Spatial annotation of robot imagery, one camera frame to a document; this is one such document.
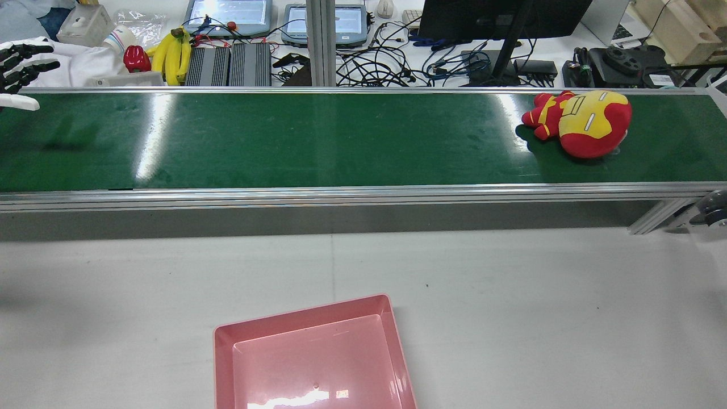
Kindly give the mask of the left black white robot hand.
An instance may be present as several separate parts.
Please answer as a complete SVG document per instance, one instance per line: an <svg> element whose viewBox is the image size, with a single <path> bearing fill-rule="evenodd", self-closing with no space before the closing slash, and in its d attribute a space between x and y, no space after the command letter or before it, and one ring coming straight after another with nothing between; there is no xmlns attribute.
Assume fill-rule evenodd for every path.
<svg viewBox="0 0 727 409"><path fill-rule="evenodd" d="M37 55L52 54L55 48L47 38L6 41L1 46L1 109L37 111L39 102L20 91L41 73L60 67L56 58L35 60Z"/></svg>

